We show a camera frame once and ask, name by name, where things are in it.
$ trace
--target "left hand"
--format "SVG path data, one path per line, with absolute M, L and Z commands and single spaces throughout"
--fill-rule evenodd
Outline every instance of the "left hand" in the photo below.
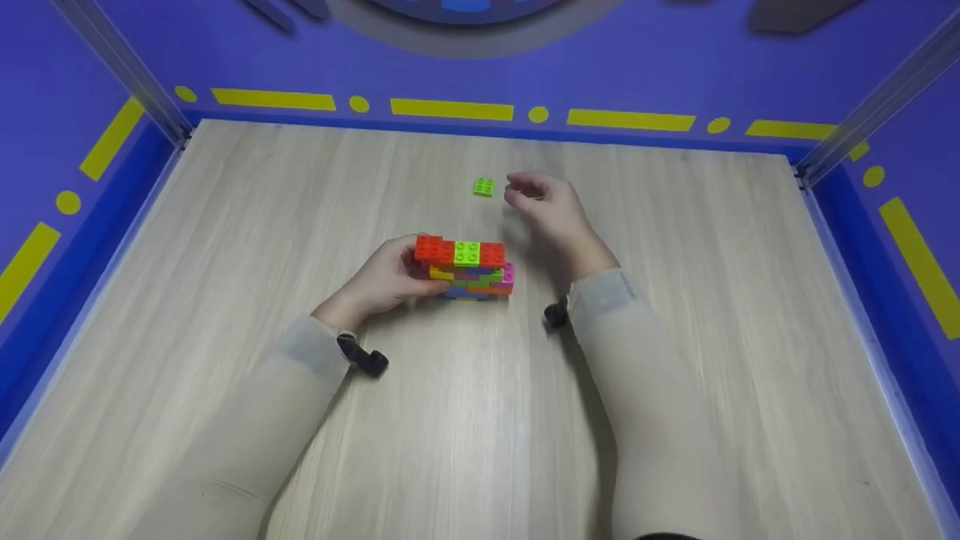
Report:
M 369 315 L 389 311 L 408 298 L 444 292 L 449 287 L 447 282 L 410 276 L 416 266 L 416 243 L 417 236 L 409 234 L 381 244 L 347 284 L 311 315 L 330 327 L 357 332 Z

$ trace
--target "stacked lego bricks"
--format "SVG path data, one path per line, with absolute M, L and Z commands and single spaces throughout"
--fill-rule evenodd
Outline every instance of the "stacked lego bricks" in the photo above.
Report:
M 514 266 L 500 242 L 458 242 L 420 234 L 414 248 L 417 277 L 450 283 L 447 298 L 489 300 L 514 292 Z

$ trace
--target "lime green lego brick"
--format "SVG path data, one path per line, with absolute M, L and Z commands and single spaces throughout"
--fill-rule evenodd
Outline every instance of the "lime green lego brick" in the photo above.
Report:
M 480 242 L 453 244 L 453 265 L 461 268 L 480 266 Z
M 503 268 L 497 268 L 490 274 L 477 276 L 477 282 L 483 283 L 484 286 L 489 285 L 490 283 L 500 283 L 502 281 L 503 281 Z
M 473 183 L 473 194 L 480 197 L 493 196 L 493 179 L 478 178 Z

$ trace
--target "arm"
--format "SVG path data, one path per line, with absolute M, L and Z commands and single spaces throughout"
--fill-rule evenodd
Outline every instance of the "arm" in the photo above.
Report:
M 576 191 L 536 173 L 504 195 L 570 267 L 568 312 L 617 446 L 614 540 L 678 533 L 741 538 L 736 486 L 692 374 L 657 315 L 590 226 Z
M 388 240 L 312 317 L 302 315 L 201 428 L 132 533 L 136 540 L 256 538 L 264 513 L 313 439 L 349 364 L 340 331 L 443 291 L 410 278 L 415 238 Z

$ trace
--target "red lego brick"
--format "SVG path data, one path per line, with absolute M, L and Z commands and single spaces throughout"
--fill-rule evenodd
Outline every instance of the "red lego brick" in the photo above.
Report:
M 442 240 L 440 242 L 440 247 L 437 249 L 436 264 L 453 264 L 453 251 L 455 244 L 456 242 L 453 240 Z
M 414 245 L 414 260 L 417 262 L 433 263 L 440 257 L 440 248 L 443 239 L 430 234 L 418 234 Z
M 480 267 L 503 268 L 506 262 L 501 242 L 480 242 Z

